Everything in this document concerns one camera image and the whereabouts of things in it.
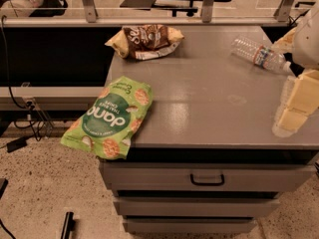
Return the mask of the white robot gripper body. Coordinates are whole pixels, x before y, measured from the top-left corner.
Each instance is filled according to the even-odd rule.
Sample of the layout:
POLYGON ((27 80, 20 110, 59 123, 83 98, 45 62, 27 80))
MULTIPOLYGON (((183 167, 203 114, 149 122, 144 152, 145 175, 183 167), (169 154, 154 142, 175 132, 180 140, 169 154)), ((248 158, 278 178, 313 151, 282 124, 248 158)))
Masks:
POLYGON ((293 62, 307 69, 319 69, 319 4, 298 23, 293 38, 293 62))

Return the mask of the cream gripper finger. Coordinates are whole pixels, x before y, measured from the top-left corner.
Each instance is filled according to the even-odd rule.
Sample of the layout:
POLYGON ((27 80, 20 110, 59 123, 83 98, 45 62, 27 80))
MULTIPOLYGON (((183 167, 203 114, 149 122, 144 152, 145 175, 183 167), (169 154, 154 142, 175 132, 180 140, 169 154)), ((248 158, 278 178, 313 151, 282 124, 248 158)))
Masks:
POLYGON ((281 54, 291 53, 293 48, 295 32, 295 28, 289 30, 283 37, 281 37, 279 40, 275 41, 272 44, 271 49, 281 54))
POLYGON ((279 137, 296 133, 319 108, 319 71, 305 70, 289 76, 282 89, 272 132, 279 137))

